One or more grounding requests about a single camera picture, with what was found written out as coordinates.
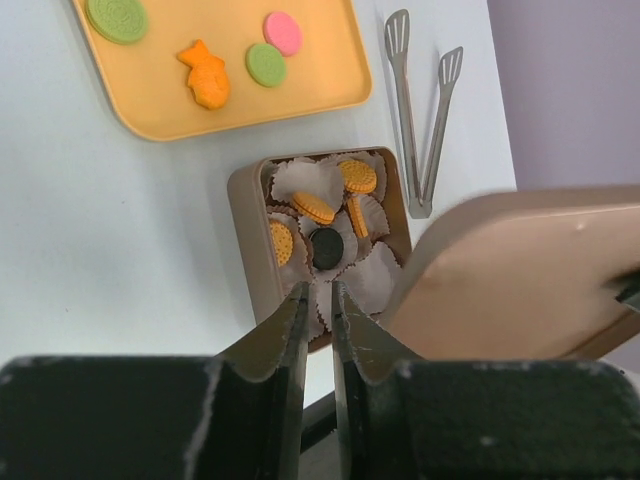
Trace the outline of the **tan biscuit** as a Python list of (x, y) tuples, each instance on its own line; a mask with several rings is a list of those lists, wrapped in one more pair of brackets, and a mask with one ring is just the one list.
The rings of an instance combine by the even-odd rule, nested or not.
[(377, 187), (377, 174), (366, 163), (359, 160), (346, 160), (339, 164), (344, 186), (348, 192), (368, 194)]
[(293, 254), (293, 235), (285, 224), (277, 220), (271, 220), (269, 226), (276, 260), (281, 267), (289, 262)]
[(358, 238), (369, 236), (360, 200), (357, 196), (350, 196), (346, 201), (346, 208), (352, 222), (354, 233)]
[(308, 192), (298, 191), (292, 195), (292, 205), (314, 222), (329, 225), (335, 218), (335, 211), (322, 199)]

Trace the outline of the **black sandwich cookie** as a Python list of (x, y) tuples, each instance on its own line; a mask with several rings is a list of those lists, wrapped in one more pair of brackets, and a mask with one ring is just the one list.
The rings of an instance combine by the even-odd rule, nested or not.
[(332, 228), (318, 228), (309, 237), (311, 241), (313, 266), (320, 271), (335, 268), (344, 254), (344, 241)]

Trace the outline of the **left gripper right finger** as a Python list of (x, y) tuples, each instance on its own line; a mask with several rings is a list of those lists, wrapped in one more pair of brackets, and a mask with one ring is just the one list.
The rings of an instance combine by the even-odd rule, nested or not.
[(345, 479), (635, 479), (639, 396), (593, 361), (428, 361), (332, 286)]

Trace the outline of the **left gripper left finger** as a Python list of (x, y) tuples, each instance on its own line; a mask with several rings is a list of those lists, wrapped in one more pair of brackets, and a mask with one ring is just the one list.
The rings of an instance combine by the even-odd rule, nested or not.
[(309, 287), (214, 356), (25, 356), (1, 370), (5, 479), (294, 479)]

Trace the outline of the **gold tin lid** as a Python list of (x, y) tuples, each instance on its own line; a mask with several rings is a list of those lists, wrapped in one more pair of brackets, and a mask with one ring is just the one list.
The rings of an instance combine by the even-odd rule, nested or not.
[(637, 186), (495, 193), (439, 216), (381, 316), (430, 360), (597, 359), (639, 331)]

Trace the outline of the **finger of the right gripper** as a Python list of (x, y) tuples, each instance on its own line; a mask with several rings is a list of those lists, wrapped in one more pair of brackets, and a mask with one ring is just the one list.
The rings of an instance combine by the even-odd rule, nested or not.
[(629, 309), (640, 313), (640, 272), (630, 271), (607, 280), (603, 287), (610, 290), (614, 300)]

